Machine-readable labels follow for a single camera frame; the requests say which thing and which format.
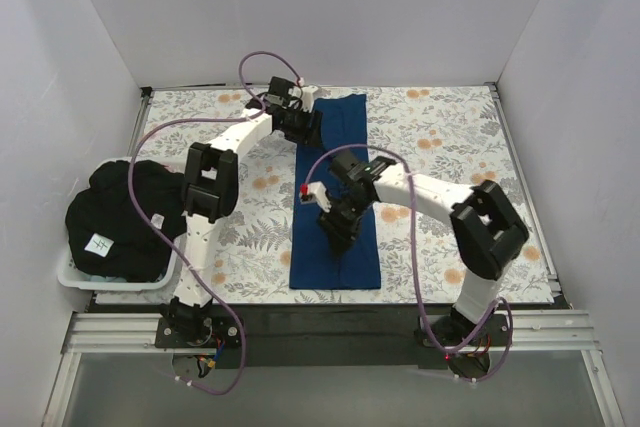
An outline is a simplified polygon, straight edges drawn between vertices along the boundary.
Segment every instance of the cable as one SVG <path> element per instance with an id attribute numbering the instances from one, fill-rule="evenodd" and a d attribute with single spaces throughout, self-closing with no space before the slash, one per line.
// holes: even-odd
<path id="1" fill-rule="evenodd" d="M 248 120 L 255 119 L 256 117 L 262 115 L 264 113 L 264 111 L 266 110 L 266 104 L 260 98 L 260 96 L 254 94 L 253 91 L 249 88 L 249 85 L 245 81 L 243 70 L 242 70 L 243 66 L 244 66 L 244 63 L 248 59 L 250 59 L 251 57 L 254 57 L 256 55 L 268 55 L 270 57 L 275 57 L 276 59 L 278 59 L 281 62 L 283 62 L 291 70 L 291 72 L 293 72 L 293 74 L 296 76 L 296 82 L 298 84 L 301 82 L 302 78 L 298 75 L 298 72 L 293 68 L 293 66 L 291 64 L 289 64 L 289 62 L 287 62 L 285 59 L 280 57 L 278 54 L 274 54 L 272 52 L 266 52 L 266 51 L 256 51 L 256 52 L 251 52 L 250 54 L 245 55 L 242 58 L 242 60 L 240 61 L 240 64 L 238 65 L 238 77 L 240 78 L 240 83 L 242 84 L 242 87 L 244 87 L 244 89 L 247 91 L 247 93 L 252 98 L 254 98 L 258 102 L 260 102 L 260 105 L 262 107 L 260 109 L 260 112 L 258 112 L 256 114 L 253 114 L 253 115 L 250 115 L 250 116 L 247 116 L 247 117 L 240 117 L 240 118 L 235 118 L 235 119 L 233 119 L 233 118 L 232 119 L 195 118 L 195 119 L 178 119 L 178 120 L 171 120 L 169 122 L 165 122 L 164 124 L 161 124 L 161 125 L 155 127 L 154 129 L 151 129 L 148 133 L 146 133 L 142 137 L 142 139 L 140 139 L 140 142 L 138 142 L 138 144 L 136 145 L 136 148 L 134 149 L 133 154 L 131 156 L 131 161 L 129 163 L 129 170 L 127 172 L 127 187 L 128 187 L 128 190 L 129 190 L 129 197 L 131 198 L 131 203 L 133 204 L 133 207 L 136 210 L 136 212 L 138 213 L 138 215 L 140 216 L 140 218 L 143 220 L 143 222 L 145 224 L 147 224 L 149 226 L 149 228 L 151 230 L 153 230 L 153 232 L 165 244 L 167 244 L 171 248 L 171 250 L 173 250 L 176 253 L 176 255 L 178 257 L 180 257 L 180 259 L 182 260 L 182 262 L 184 262 L 184 265 L 189 269 L 189 272 L 191 273 L 191 275 L 193 275 L 193 277 L 196 279 L 198 284 L 200 284 L 200 286 L 205 290 L 205 292 L 207 292 L 216 302 L 218 302 L 218 304 L 220 304 L 222 306 L 222 308 L 231 316 L 231 318 L 233 319 L 233 321 L 235 322 L 235 324 L 236 324 L 236 326 L 238 328 L 238 333 L 240 334 L 240 342 L 241 342 L 241 347 L 240 347 L 240 349 L 241 349 L 240 366 L 238 367 L 238 373 L 236 374 L 236 377 L 229 384 L 229 386 L 227 386 L 225 389 L 222 389 L 222 390 L 214 390 L 214 389 L 211 389 L 211 388 L 209 388 L 207 386 L 199 385 L 199 384 L 196 384 L 196 383 L 193 383 L 193 382 L 189 381 L 189 382 L 191 382 L 189 385 L 192 385 L 193 387 L 196 387 L 197 389 L 203 390 L 203 391 L 205 391 L 205 392 L 207 392 L 207 393 L 209 393 L 211 395 L 224 395 L 224 394 L 229 393 L 237 385 L 238 381 L 240 380 L 240 377 L 242 376 L 242 372 L 244 370 L 246 357 L 247 357 L 247 346 L 246 346 L 247 339 L 246 339 L 244 327 L 242 325 L 242 322 L 240 322 L 240 319 L 238 318 L 238 315 L 235 313 L 235 311 L 224 300 L 222 300 L 220 297 L 218 297 L 218 295 L 216 295 L 216 293 L 211 289 L 211 287 L 209 287 L 209 285 L 202 279 L 202 277 L 200 277 L 200 274 L 198 274 L 198 272 L 195 270 L 195 268 L 193 267 L 193 265 L 191 264 L 191 262 L 189 261 L 187 256 L 184 254 L 184 252 L 182 252 L 182 250 L 180 250 L 179 247 L 177 247 L 166 235 L 164 235 L 160 229 L 156 228 L 156 226 L 154 226 L 151 223 L 151 220 L 149 219 L 149 217 L 147 217 L 147 215 L 145 214 L 144 210 L 142 210 L 142 207 L 140 207 L 140 203 L 138 202 L 138 199 L 136 197 L 135 190 L 133 188 L 133 169 L 134 169 L 134 166 L 135 166 L 135 163 L 136 163 L 136 158 L 140 154 L 140 151 L 142 150 L 142 147 L 144 146 L 144 144 L 151 137 L 153 137 L 156 133 L 158 133 L 162 129 L 166 129 L 167 127 L 171 127 L 171 126 L 174 126 L 174 125 L 187 124 L 187 123 L 217 123 L 217 122 L 237 123 L 237 122 L 246 122 Z"/>
<path id="2" fill-rule="evenodd" d="M 442 344 L 440 344 L 440 342 L 438 342 L 438 339 L 434 335 L 433 331 L 431 330 L 431 325 L 429 324 L 429 319 L 427 317 L 427 312 L 425 311 L 424 304 L 422 302 L 422 293 L 421 293 L 421 290 L 420 290 L 420 278 L 418 276 L 418 253 L 417 253 L 417 241 L 416 241 L 416 213 L 417 213 L 416 204 L 417 204 L 417 199 L 416 199 L 416 192 L 415 192 L 415 184 L 414 184 L 414 180 L 413 180 L 413 175 L 411 175 L 412 172 L 411 172 L 411 169 L 409 168 L 409 164 L 407 163 L 407 161 L 401 155 L 399 155 L 399 154 L 397 154 L 397 153 L 395 153 L 395 152 L 393 152 L 391 150 L 385 149 L 383 147 L 376 147 L 376 146 L 367 145 L 367 144 L 347 144 L 347 145 L 342 145 L 340 147 L 336 147 L 335 149 L 331 149 L 331 150 L 325 152 L 324 154 L 322 154 L 320 156 L 320 158 L 318 158 L 318 160 L 315 161 L 315 163 L 311 166 L 311 169 L 309 169 L 309 172 L 307 173 L 307 178 L 305 179 L 305 184 L 309 184 L 310 183 L 311 176 L 313 175 L 315 170 L 318 168 L 320 163 L 322 161 L 324 161 L 324 159 L 326 159 L 330 155 L 333 155 L 333 154 L 335 154 L 337 152 L 340 152 L 342 150 L 356 149 L 356 148 L 376 150 L 376 151 L 379 151 L 379 152 L 383 152 L 383 153 L 385 153 L 387 155 L 390 155 L 391 157 L 397 159 L 398 162 L 400 162 L 402 164 L 402 167 L 403 167 L 405 173 L 407 174 L 407 183 L 409 184 L 409 197 L 411 199 L 410 243 L 411 243 L 411 269 L 412 269 L 412 272 L 413 272 L 413 286 L 414 286 L 415 295 L 416 295 L 416 302 L 418 304 L 418 311 L 420 313 L 420 319 L 421 319 L 422 324 L 424 325 L 424 328 L 426 330 L 427 337 L 429 337 L 429 341 L 431 342 L 431 344 L 433 346 L 435 346 L 438 350 L 440 350 L 444 354 L 455 354 L 455 353 L 459 352 L 464 347 L 466 347 L 473 339 L 475 339 L 475 337 L 478 335 L 478 333 L 484 327 L 484 324 L 487 322 L 489 317 L 493 314 L 493 312 L 496 309 L 496 307 L 498 306 L 498 304 L 499 303 L 504 303 L 505 307 L 507 309 L 508 316 L 509 316 L 509 329 L 510 329 L 510 332 L 509 332 L 508 344 L 507 344 L 507 346 L 506 346 L 506 348 L 504 350 L 504 354 L 501 357 L 500 362 L 498 362 L 497 368 L 499 368 L 504 363 L 503 359 L 506 358 L 506 356 L 507 356 L 507 354 L 509 352 L 511 340 L 513 338 L 513 318 L 512 318 L 512 315 L 511 315 L 511 308 L 510 308 L 509 303 L 507 302 L 507 300 L 504 299 L 503 297 L 499 297 L 498 299 L 496 299 L 495 301 L 493 301 L 489 305 L 489 307 L 487 308 L 486 312 L 483 314 L 483 316 L 478 321 L 478 324 L 476 325 L 476 327 L 471 331 L 471 333 L 467 337 L 465 337 L 462 340 L 462 342 L 460 344 L 458 344 L 458 345 L 456 345 L 454 347 L 445 347 Z M 485 375 L 482 379 L 485 380 L 486 378 L 491 377 L 495 371 L 496 371 L 496 369 L 493 369 L 491 372 L 489 372 L 487 375 Z"/>

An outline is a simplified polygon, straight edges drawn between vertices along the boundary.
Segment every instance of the floral tablecloth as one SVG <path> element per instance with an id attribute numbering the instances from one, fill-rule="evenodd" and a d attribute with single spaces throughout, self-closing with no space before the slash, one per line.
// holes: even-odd
<path id="1" fill-rule="evenodd" d="M 497 181 L 530 227 L 531 239 L 512 265 L 502 294 L 512 302 L 552 301 L 548 269 L 505 136 L 487 87 L 323 88 L 325 98 L 367 95 L 369 143 L 403 155 L 415 172 L 440 179 L 479 183 Z M 235 117 L 248 100 L 241 90 L 155 92 L 145 132 L 168 120 Z M 227 125 L 186 124 L 156 134 L 143 157 L 184 161 L 188 146 L 206 142 Z M 409 258 L 409 210 L 375 205 L 382 288 L 368 291 L 290 290 L 291 223 L 295 145 L 274 133 L 262 140 L 240 166 L 241 194 L 211 259 L 211 284 L 231 303 L 409 303 L 415 301 Z M 420 282 L 427 302 L 453 302 L 465 267 L 453 233 L 418 217 Z M 98 303 L 168 302 L 179 269 L 163 289 L 139 293 L 99 293 Z"/>

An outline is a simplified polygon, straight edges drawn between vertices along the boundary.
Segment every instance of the clothing tag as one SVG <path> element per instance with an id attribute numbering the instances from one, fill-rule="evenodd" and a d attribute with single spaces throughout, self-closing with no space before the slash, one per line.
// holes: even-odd
<path id="1" fill-rule="evenodd" d="M 156 229 L 162 229 L 162 223 L 164 222 L 164 215 L 153 214 L 151 217 L 151 223 Z"/>
<path id="2" fill-rule="evenodd" d="M 84 250 L 99 255 L 100 257 L 106 257 L 112 245 L 113 240 L 102 237 L 99 234 L 93 234 Z"/>

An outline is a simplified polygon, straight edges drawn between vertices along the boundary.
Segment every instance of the navy blue fabric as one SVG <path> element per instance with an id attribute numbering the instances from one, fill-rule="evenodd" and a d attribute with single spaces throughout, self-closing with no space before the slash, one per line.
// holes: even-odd
<path id="1" fill-rule="evenodd" d="M 318 99 L 313 108 L 322 112 L 322 143 L 326 150 L 345 144 L 367 143 L 366 95 L 342 99 Z M 354 149 L 360 160 L 369 160 L 366 149 Z M 296 186 L 293 215 L 293 251 L 289 287 L 292 289 L 379 289 L 380 259 L 373 209 L 362 219 L 362 232 L 356 243 L 341 257 L 334 256 L 329 242 L 316 220 L 320 208 L 301 205 L 298 197 L 313 163 L 323 154 L 319 149 L 299 145 L 296 152 Z M 341 183 L 328 170 L 325 159 L 312 181 L 322 181 L 329 192 L 337 192 Z"/>

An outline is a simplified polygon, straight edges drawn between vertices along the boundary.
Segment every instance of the plastic bin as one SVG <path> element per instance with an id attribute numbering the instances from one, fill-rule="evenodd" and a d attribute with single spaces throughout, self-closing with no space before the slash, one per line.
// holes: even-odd
<path id="1" fill-rule="evenodd" d="M 116 161 L 116 160 L 130 160 L 131 157 L 119 157 L 113 159 L 107 159 L 98 165 L 99 168 L 102 164 L 106 162 Z M 154 158 L 145 158 L 140 160 L 153 160 L 158 162 L 167 168 L 169 168 L 173 172 L 184 172 L 184 161 L 178 159 L 154 159 Z M 181 235 L 175 239 L 175 245 L 178 246 L 179 249 L 183 250 L 186 243 L 186 234 Z M 75 287 L 81 290 L 99 290 L 99 291 L 111 291 L 111 292 L 135 292 L 141 290 L 155 290 L 160 289 L 167 285 L 173 276 L 173 273 L 176 268 L 176 264 L 178 262 L 178 256 L 175 252 L 171 252 L 171 257 L 169 258 L 169 264 L 167 265 L 167 272 L 162 277 L 162 279 L 156 282 L 114 282 L 105 278 L 104 281 L 97 281 L 96 276 L 91 276 L 89 274 L 85 274 L 84 272 L 78 270 L 73 262 L 73 258 L 71 257 L 71 249 L 67 246 L 66 253 L 62 262 L 58 265 L 58 282 L 60 282 L 65 287 Z"/>

